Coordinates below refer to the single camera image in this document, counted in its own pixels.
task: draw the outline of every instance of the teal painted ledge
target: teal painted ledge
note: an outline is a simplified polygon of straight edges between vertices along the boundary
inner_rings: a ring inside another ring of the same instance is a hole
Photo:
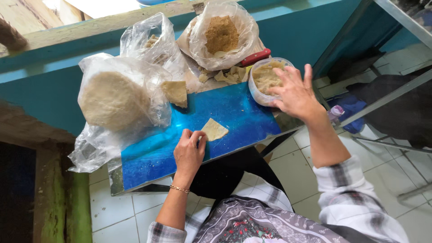
[[[314,64],[345,24],[360,0],[244,0],[256,19],[260,38],[273,56],[300,70]],[[195,12],[170,17],[178,37]],[[77,136],[85,120],[77,103],[82,73],[78,62],[94,53],[119,54],[124,29],[0,58],[0,98],[27,114]]]

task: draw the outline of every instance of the floral pattern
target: floral pattern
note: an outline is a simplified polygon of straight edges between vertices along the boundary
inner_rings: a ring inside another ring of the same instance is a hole
[[[253,199],[235,197],[217,206],[193,241],[216,242],[347,243],[338,234],[301,215],[267,208]]]

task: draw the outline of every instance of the blue board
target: blue board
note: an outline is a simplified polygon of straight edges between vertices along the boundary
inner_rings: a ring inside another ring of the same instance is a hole
[[[229,133],[207,142],[204,161],[281,133],[270,109],[254,101],[247,82],[192,93],[187,102],[187,109],[172,106],[171,126],[121,152],[124,190],[174,173],[173,151],[183,129],[201,130],[210,118]]]

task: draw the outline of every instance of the bracelet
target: bracelet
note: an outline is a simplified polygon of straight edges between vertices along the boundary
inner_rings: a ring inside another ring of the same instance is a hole
[[[179,191],[182,191],[182,192],[185,192],[185,193],[190,193],[191,192],[190,190],[181,189],[180,187],[177,187],[177,186],[174,186],[174,185],[170,185],[169,188],[176,189],[176,190],[179,190]]]

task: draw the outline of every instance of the clear plastic bag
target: clear plastic bag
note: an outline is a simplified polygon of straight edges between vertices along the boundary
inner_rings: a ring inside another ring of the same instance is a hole
[[[207,43],[206,30],[211,18],[215,16],[229,16],[239,33],[237,49],[227,52],[222,58],[214,57],[205,46]],[[185,36],[180,39],[182,43],[178,42],[178,44],[183,51],[189,46],[189,51],[185,53],[190,54],[200,66],[207,70],[228,69],[236,65],[245,57],[253,54],[253,49],[258,42],[258,24],[246,9],[235,1],[211,1],[206,5],[203,13],[198,16],[196,23],[193,24],[193,22],[191,21],[183,32]]]
[[[152,47],[145,47],[152,35],[159,39]],[[173,81],[183,81],[187,70],[186,61],[175,42],[173,24],[163,13],[127,28],[120,39],[120,56],[159,64],[173,75]]]
[[[106,127],[101,121],[102,125],[86,125],[81,134],[75,140],[75,150],[69,155],[69,158],[76,167],[69,168],[74,172],[93,172],[102,166],[104,163],[120,156],[120,152],[127,146],[134,144],[141,139],[153,135],[159,128],[164,128],[171,123],[171,108],[168,100],[166,99],[163,91],[160,88],[160,83],[164,81],[171,81],[172,75],[159,65],[149,64],[145,61],[137,60],[136,58],[115,58],[106,53],[99,53],[93,56],[84,58],[79,66],[83,71],[83,80],[78,94],[78,103],[83,109],[83,106],[92,101],[92,96],[89,95],[89,87],[95,85],[95,92],[93,94],[98,96],[111,95],[110,100],[120,100],[125,96],[118,96],[117,91],[102,92],[102,86],[99,83],[94,83],[95,77],[110,72],[118,72],[122,77],[128,78],[132,81],[126,82],[127,85],[132,85],[133,90],[139,90],[146,94],[148,102],[145,103],[146,107],[139,107],[139,110],[130,110],[130,107],[121,107],[115,109],[113,112],[121,118],[129,115],[130,112],[138,113],[136,118],[131,119],[130,123],[121,126],[120,129],[112,128],[108,124]],[[111,104],[104,102],[97,103],[101,109],[106,108]],[[86,119],[89,121],[88,113],[84,113]],[[95,116],[92,122],[98,123],[99,116]],[[112,169],[121,165],[121,160],[116,164],[110,166]]]

